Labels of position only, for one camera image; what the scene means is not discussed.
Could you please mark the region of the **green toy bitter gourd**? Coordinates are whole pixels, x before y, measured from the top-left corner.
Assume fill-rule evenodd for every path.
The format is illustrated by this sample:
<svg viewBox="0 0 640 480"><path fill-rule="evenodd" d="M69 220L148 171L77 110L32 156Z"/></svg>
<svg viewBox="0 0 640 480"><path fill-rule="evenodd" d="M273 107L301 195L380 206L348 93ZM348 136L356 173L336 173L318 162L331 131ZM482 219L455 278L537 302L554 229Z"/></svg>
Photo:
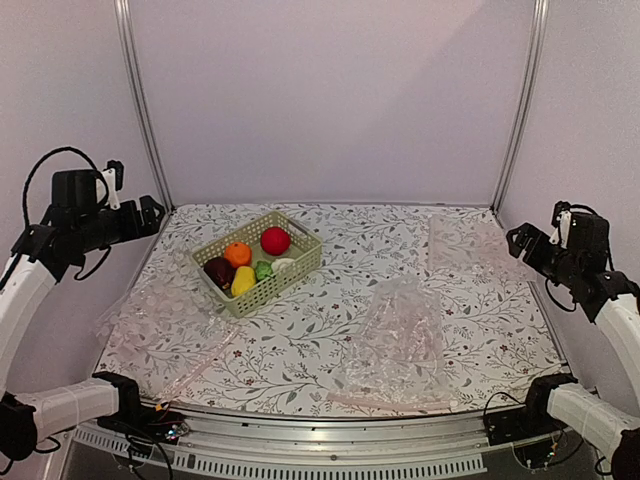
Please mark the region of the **green toy bitter gourd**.
<svg viewBox="0 0 640 480"><path fill-rule="evenodd" d="M259 260L256 263L254 271L257 282L262 282L274 275L271 269L271 263L265 260Z"/></svg>

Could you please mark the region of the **clear zip top bag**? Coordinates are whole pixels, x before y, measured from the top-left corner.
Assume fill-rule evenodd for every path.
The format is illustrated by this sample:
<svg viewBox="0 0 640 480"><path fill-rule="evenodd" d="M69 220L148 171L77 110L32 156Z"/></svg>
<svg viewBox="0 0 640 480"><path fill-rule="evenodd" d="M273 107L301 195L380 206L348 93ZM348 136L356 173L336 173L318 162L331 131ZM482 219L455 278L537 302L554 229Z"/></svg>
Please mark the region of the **clear zip top bag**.
<svg viewBox="0 0 640 480"><path fill-rule="evenodd" d="M327 399L353 408L440 411L457 404L445 373L440 297L405 275L376 285Z"/></svg>

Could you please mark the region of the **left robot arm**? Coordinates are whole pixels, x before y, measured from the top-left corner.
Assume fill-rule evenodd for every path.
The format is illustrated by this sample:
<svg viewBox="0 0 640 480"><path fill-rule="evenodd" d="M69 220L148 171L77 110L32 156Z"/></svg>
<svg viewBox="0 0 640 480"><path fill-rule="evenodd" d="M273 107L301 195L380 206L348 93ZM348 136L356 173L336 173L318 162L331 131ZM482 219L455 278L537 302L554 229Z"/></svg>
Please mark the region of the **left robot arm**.
<svg viewBox="0 0 640 480"><path fill-rule="evenodd" d="M27 327L41 303L68 269L83 271L88 253L108 253L116 244L157 234L164 207L151 196L119 201L121 166L65 170L52 177L51 203L42 221L28 224L11 249L1 277L1 377L9 369ZM39 443L93 419L116 423L128 434L148 426L137 383L99 372L77 384L33 394L1 390L1 452L22 461Z"/></svg>

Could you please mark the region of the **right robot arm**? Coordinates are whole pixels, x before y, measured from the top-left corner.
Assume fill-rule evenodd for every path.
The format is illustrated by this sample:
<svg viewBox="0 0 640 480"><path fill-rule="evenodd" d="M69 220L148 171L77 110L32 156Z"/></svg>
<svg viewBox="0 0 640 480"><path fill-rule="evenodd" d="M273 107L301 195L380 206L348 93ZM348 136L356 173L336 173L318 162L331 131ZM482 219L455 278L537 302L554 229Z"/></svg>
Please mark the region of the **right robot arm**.
<svg viewBox="0 0 640 480"><path fill-rule="evenodd" d="M593 209L559 201L552 234L524 223L506 234L509 253L564 286L613 347L632 388L639 388L639 286L613 266L610 224ZM517 427L537 436L562 423L599 450L613 479L639 476L639 420L587 391L567 374L535 379L517 415Z"/></svg>

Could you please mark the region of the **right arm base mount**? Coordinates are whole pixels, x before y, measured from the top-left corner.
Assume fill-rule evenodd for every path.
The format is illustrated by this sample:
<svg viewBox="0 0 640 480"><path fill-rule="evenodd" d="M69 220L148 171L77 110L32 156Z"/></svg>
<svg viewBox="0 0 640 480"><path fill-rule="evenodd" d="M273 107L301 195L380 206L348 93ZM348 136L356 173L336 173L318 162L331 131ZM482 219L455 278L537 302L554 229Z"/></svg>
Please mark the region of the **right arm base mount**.
<svg viewBox="0 0 640 480"><path fill-rule="evenodd" d="M547 403L551 392L557 387L577 384L578 380L568 373L556 373L535 378L529 386L525 399L517 400L506 391L498 391L489 396L482 410L482 421L487 433L489 444L501 445L525 439L531 439L544 434L558 433L556 439L551 438L548 450L543 453L525 447L524 452L514 454L518 462L528 470L547 469L564 463L581 448L579 442L574 450L560 459L558 448L562 439L566 436L567 426L552 418L547 412ZM512 400L516 407L489 413L491 402L497 397Z"/></svg>

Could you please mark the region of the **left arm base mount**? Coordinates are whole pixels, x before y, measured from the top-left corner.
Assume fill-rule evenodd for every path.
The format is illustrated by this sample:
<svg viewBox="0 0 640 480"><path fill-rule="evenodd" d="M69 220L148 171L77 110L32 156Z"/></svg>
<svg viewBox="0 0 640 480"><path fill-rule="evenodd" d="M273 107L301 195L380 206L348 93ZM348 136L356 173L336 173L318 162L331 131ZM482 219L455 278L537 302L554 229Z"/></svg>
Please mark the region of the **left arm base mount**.
<svg viewBox="0 0 640 480"><path fill-rule="evenodd" d="M185 416L171 411L167 404L159 410L144 406L134 380L110 372L94 373L92 377L104 380L118 390L118 410L112 415L99 417L97 424L100 427L168 444L176 444L189 432Z"/></svg>

